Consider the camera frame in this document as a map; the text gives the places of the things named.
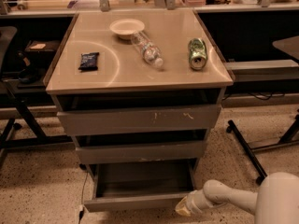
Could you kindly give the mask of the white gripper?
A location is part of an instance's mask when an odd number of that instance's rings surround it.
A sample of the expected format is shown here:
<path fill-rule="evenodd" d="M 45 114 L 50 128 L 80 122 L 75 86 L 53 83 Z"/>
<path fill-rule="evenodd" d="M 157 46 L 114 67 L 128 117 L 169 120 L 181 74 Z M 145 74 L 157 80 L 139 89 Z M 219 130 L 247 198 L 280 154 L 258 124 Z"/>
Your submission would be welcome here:
<path fill-rule="evenodd" d="M 204 209 L 209 209 L 214 206 L 202 189 L 194 190 L 185 196 L 175 207 L 177 214 L 189 217 L 192 214 L 201 214 Z"/>

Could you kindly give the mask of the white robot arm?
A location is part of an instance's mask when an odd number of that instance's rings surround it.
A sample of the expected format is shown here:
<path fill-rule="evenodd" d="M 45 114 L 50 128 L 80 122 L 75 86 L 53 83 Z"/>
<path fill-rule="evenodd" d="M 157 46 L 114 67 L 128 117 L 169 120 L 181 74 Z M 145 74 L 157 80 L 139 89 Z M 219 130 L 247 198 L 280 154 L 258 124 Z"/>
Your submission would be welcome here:
<path fill-rule="evenodd" d="M 190 217 L 227 203 L 254 215 L 254 224 L 299 224 L 299 177 L 273 173 L 257 192 L 233 189 L 218 180 L 208 180 L 202 189 L 185 196 L 175 210 L 181 216 Z"/>

